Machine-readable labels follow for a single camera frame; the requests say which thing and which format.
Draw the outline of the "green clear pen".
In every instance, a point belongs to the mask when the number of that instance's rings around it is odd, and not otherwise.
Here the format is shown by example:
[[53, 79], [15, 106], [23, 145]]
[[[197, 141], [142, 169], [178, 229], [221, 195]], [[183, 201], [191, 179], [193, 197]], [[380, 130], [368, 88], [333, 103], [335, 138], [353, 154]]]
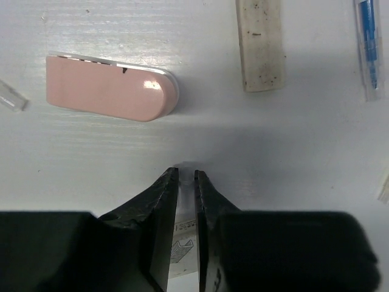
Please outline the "green clear pen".
[[176, 221], [192, 220], [195, 217], [195, 166], [192, 162], [185, 161], [176, 167], [179, 169]]

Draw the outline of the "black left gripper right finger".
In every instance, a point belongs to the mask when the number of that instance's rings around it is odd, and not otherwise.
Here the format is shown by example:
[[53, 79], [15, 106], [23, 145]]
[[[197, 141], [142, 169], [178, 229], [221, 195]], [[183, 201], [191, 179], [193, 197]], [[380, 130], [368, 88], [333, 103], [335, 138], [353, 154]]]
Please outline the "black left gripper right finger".
[[332, 211], [241, 210], [194, 174], [201, 291], [376, 291], [360, 223]]

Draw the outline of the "clear pen cap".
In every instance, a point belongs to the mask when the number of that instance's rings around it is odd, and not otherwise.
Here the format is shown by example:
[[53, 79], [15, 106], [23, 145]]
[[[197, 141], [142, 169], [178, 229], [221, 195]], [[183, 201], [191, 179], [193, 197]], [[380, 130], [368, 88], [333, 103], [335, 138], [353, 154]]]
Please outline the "clear pen cap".
[[18, 112], [25, 111], [29, 101], [23, 97], [18, 91], [1, 80], [1, 103], [8, 109]]

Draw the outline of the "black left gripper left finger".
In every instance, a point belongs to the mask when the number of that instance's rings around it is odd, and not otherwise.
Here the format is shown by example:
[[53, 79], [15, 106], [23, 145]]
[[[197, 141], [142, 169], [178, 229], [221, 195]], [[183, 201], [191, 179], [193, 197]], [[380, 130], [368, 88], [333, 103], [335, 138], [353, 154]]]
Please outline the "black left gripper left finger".
[[96, 217], [1, 213], [2, 291], [165, 291], [179, 171]]

